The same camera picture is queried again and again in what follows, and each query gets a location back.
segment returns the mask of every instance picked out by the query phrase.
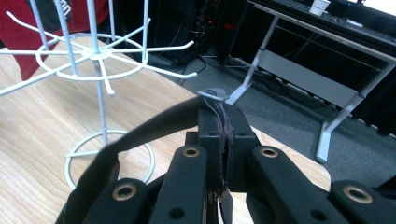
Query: desk leg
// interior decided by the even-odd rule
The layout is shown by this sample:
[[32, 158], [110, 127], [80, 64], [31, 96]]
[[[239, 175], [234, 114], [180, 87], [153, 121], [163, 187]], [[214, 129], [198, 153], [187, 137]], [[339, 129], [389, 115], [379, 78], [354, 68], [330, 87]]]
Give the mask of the desk leg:
[[270, 41], [271, 35], [273, 34], [277, 22], [279, 21], [279, 16], [274, 16], [273, 21], [271, 22], [271, 26], [268, 29], [267, 34], [265, 35], [264, 40], [262, 41], [262, 45], [260, 46], [259, 50], [257, 51], [256, 57], [254, 57], [253, 63], [251, 64], [247, 76], [245, 77], [244, 83], [240, 85], [230, 96], [230, 99], [226, 101], [227, 104], [233, 105], [244, 93], [248, 90], [251, 86], [251, 79], [253, 78], [254, 71], [256, 71], [257, 65], [262, 57], [262, 53], [264, 52], [265, 48], [267, 47], [268, 42]]
[[332, 131], [363, 101], [367, 94], [395, 67], [395, 63], [389, 63], [375, 78], [370, 81], [360, 93], [356, 94], [346, 104], [340, 114], [332, 122], [324, 122], [321, 128], [316, 159], [325, 163], [329, 155], [330, 138]]

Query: wire ring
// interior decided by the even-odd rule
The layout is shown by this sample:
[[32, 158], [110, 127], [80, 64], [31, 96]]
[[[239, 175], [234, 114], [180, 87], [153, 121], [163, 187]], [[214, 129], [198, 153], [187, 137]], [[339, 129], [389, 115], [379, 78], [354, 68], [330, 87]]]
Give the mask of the wire ring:
[[[126, 134], [127, 132], [122, 131], [122, 130], [107, 130], [107, 133], [120, 133], [120, 134]], [[70, 174], [70, 166], [71, 166], [71, 162], [72, 162], [72, 160], [73, 160], [73, 157], [70, 156], [70, 155], [72, 155], [72, 154], [74, 154], [74, 153], [77, 153], [78, 150], [79, 150], [82, 146], [84, 146], [87, 142], [89, 142], [89, 141], [92, 140], [93, 138], [95, 138], [95, 137], [97, 137], [97, 136], [99, 136], [99, 135], [102, 135], [102, 134], [103, 134], [102, 132], [99, 132], [99, 133], [94, 133], [94, 134], [92, 134], [92, 135], [86, 137], [85, 139], [83, 139], [81, 142], [79, 142], [79, 143], [72, 149], [72, 151], [71, 151], [70, 154], [68, 154], [69, 156], [67, 156], [66, 163], [65, 163], [65, 165], [64, 165], [64, 175], [65, 175], [65, 177], [66, 177], [66, 182], [67, 182], [67, 184], [69, 185], [70, 189], [75, 189], [75, 188], [76, 188], [76, 184], [74, 183], [74, 181], [73, 181], [73, 179], [72, 179], [72, 176], [71, 176], [71, 174]], [[149, 167], [149, 169], [148, 169], [148, 173], [146, 174], [145, 178], [143, 179], [143, 182], [144, 182], [144, 183], [147, 183], [147, 182], [149, 181], [149, 179], [151, 178], [152, 173], [154, 172], [155, 156], [154, 156], [154, 152], [153, 152], [151, 146], [150, 146], [148, 143], [145, 144], [145, 147], [146, 147], [146, 149], [147, 149], [147, 151], [148, 151], [148, 153], [149, 153], [149, 156], [150, 156], [150, 167]], [[88, 152], [88, 153], [86, 153], [86, 154], [82, 154], [82, 155], [89, 155], [89, 154], [92, 154], [92, 155], [93, 155], [93, 154], [97, 154], [97, 153], [99, 153], [99, 150], [90, 151], [90, 152]]]
[[[75, 37], [75, 38], [79, 38], [79, 37], [84, 37], [84, 36], [87, 36], [88, 34], [74, 34], [73, 36]], [[105, 35], [105, 34], [98, 34], [98, 36], [100, 36], [100, 37], [107, 37], [107, 38], [110, 38], [111, 37], [111, 35]], [[122, 39], [122, 37], [121, 36], [116, 36], [116, 38], [117, 39]], [[141, 46], [140, 44], [138, 44], [137, 42], [135, 42], [135, 41], [133, 41], [133, 40], [130, 40], [130, 39], [126, 39], [125, 40], [126, 42], [128, 42], [128, 43], [130, 43], [130, 44], [132, 44], [132, 45], [134, 45], [135, 47], [137, 47], [138, 49], [142, 49], [143, 48], [143, 46]], [[58, 43], [59, 42], [59, 40], [58, 39], [54, 39], [54, 40], [51, 40], [51, 41], [49, 41], [48, 42], [48, 44], [49, 44], [49, 46], [52, 46], [52, 45], [54, 45], [54, 44], [56, 44], [56, 43]], [[35, 59], [36, 59], [36, 61], [37, 61], [37, 63], [42, 67], [42, 68], [44, 68], [46, 71], [50, 71], [50, 70], [52, 70], [52, 68], [50, 68], [50, 67], [48, 67], [45, 63], [44, 63], [44, 61], [43, 61], [43, 59], [42, 59], [42, 57], [41, 57], [41, 54], [40, 54], [40, 52], [41, 51], [43, 51], [43, 50], [45, 50], [45, 46], [43, 45], [43, 46], [41, 46], [38, 50], [37, 50], [37, 53], [36, 53], [36, 55], [35, 55]], [[84, 62], [84, 61], [86, 61], [86, 60], [93, 60], [92, 59], [92, 56], [91, 57], [88, 57], [87, 58], [87, 56], [89, 56], [89, 52], [87, 52], [86, 53], [87, 55], [82, 55], [83, 56], [83, 60], [81, 60], [81, 59], [77, 59], [76, 60], [76, 63], [82, 63], [82, 62]], [[107, 53], [106, 52], [101, 52], [100, 53], [101, 55], [105, 55], [105, 56], [102, 56], [102, 57], [108, 57], [107, 55]], [[148, 59], [149, 58], [149, 54], [146, 52], [146, 58]], [[136, 68], [134, 68], [134, 69], [132, 69], [131, 71], [128, 71], [128, 72], [124, 72], [124, 73], [119, 73], [119, 74], [114, 74], [114, 75], [109, 75], [109, 76], [107, 76], [107, 78], [109, 79], [109, 80], [112, 80], [112, 79], [117, 79], [117, 78], [121, 78], [121, 77], [127, 77], [127, 76], [129, 76], [129, 75], [131, 75], [131, 74], [134, 74], [134, 73], [137, 73], [138, 71], [140, 71], [142, 68], [143, 68], [143, 66], [142, 65], [139, 65], [139, 63], [134, 63], [134, 65], [136, 65]], [[62, 72], [56, 72], [56, 76], [58, 76], [58, 77], [62, 77], [62, 78], [66, 78], [66, 79], [70, 79], [70, 80], [76, 80], [76, 81], [103, 81], [103, 80], [105, 80], [105, 78], [104, 77], [81, 77], [81, 76], [74, 76], [74, 75], [70, 75], [70, 74], [65, 74], [65, 73], [62, 73]]]

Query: metal desk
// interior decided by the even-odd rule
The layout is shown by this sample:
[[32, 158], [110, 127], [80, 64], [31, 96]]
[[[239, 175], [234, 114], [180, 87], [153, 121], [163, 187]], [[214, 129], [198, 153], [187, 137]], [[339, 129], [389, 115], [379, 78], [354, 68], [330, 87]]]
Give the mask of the metal desk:
[[[322, 124], [316, 159], [324, 163], [328, 158], [332, 131], [396, 66], [396, 40], [366, 28], [357, 29], [342, 20], [334, 20], [333, 16], [326, 13], [320, 17], [310, 14], [309, 7], [291, 0], [252, 0], [249, 2], [254, 4], [254, 7], [274, 15], [274, 18], [262, 41], [262, 45], [251, 63], [243, 84], [232, 93], [227, 103], [234, 104], [248, 90], [252, 83], [253, 73], [259, 66], [286, 79], [299, 88], [310, 91], [318, 97], [342, 107], [343, 109], [335, 119], [329, 122], [325, 121]], [[362, 90], [352, 90], [266, 49], [280, 19], [342, 43], [349, 48], [372, 55], [386, 62], [387, 65]]]

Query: black cord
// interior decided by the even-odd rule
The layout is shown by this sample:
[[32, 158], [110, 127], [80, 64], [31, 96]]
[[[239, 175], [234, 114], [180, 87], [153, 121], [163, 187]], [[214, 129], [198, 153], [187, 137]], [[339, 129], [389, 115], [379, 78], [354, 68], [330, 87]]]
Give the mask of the black cord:
[[196, 72], [196, 73], [199, 74], [200, 72], [202, 72], [202, 71], [204, 71], [206, 69], [206, 62], [201, 57], [198, 57], [198, 59], [204, 64], [204, 67], [201, 68], [198, 72]]

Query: gray carpet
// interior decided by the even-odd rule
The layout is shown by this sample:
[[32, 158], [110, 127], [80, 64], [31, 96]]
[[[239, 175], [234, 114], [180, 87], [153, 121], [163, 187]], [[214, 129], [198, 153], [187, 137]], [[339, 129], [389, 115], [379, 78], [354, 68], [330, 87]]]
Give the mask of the gray carpet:
[[[198, 77], [170, 79], [192, 92], [216, 87], [231, 94], [247, 73], [219, 66], [214, 57], [194, 59], [182, 72], [200, 71], [204, 66]], [[279, 88], [272, 82], [266, 86], [255, 82], [235, 104], [242, 108], [250, 125], [314, 160], [322, 122], [335, 118], [338, 111], [294, 88], [287, 88], [290, 99], [280, 95]], [[323, 166], [332, 182], [350, 179], [377, 187], [396, 175], [395, 164], [395, 137], [383, 136], [376, 128], [347, 118], [332, 132], [328, 162]]]

